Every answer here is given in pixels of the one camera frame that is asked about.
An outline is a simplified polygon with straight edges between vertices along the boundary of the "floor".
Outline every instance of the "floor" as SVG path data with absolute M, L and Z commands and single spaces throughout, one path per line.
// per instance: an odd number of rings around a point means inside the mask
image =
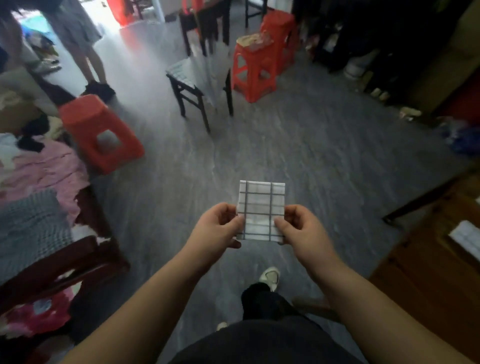
M 232 39 L 244 34 L 240 4 L 231 14 Z M 251 31 L 259 28 L 253 19 Z M 432 131 L 408 124 L 329 75 L 298 52 L 278 88 L 254 104 L 234 93 L 207 110 L 208 135 L 199 110 L 186 104 L 182 118 L 165 68 L 185 57 L 177 22 L 136 23 L 96 44 L 117 91 L 111 107 L 134 130 L 145 156 L 92 183 L 131 271 L 79 299 L 72 308 L 73 335 L 81 340 L 109 317 L 185 243 L 210 206 L 236 203 L 239 180 L 285 182 L 286 202 L 303 204 L 324 223 L 341 257 L 368 276 L 401 232 L 380 217 L 463 170 Z M 60 50 L 63 70 L 49 76 L 72 93 L 84 79 Z M 221 321 L 241 319 L 241 292 L 261 272 L 277 266 L 279 293 L 320 297 L 288 246 L 244 244 L 228 251 L 202 278 L 159 363 L 213 332 Z M 362 358 L 347 330 L 319 320 L 332 337 Z

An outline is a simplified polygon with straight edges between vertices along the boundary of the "wooden armrest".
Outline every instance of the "wooden armrest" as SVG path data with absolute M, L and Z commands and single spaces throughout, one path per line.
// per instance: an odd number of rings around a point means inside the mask
M 342 323 L 340 317 L 330 308 L 327 301 L 310 297 L 294 297 L 292 299 L 292 305 L 304 314 L 312 314 L 330 321 Z

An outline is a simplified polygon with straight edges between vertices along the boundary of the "chair cushion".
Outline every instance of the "chair cushion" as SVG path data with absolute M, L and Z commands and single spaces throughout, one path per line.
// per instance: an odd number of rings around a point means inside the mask
M 169 66 L 167 68 L 167 74 L 169 74 L 170 76 L 173 76 L 177 81 L 182 82 L 183 84 L 186 84 L 191 88 L 195 88 L 195 84 L 192 81 L 190 81 L 187 78 L 187 76 L 183 74 L 183 64 L 186 60 L 187 58 Z

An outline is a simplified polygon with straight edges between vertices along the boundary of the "person's left hand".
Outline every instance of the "person's left hand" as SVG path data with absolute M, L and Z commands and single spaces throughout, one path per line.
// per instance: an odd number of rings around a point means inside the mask
M 226 202 L 215 205 L 200 217 L 182 252 L 208 270 L 227 248 L 241 247 L 233 238 L 244 224 L 245 218 L 236 216 L 235 205 Z

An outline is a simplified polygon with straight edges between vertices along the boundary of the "black pants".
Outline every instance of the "black pants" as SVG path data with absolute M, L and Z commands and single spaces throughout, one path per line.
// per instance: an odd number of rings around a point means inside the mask
M 243 291 L 241 295 L 243 319 L 280 320 L 285 316 L 301 314 L 278 293 L 270 292 L 265 283 L 255 283 Z

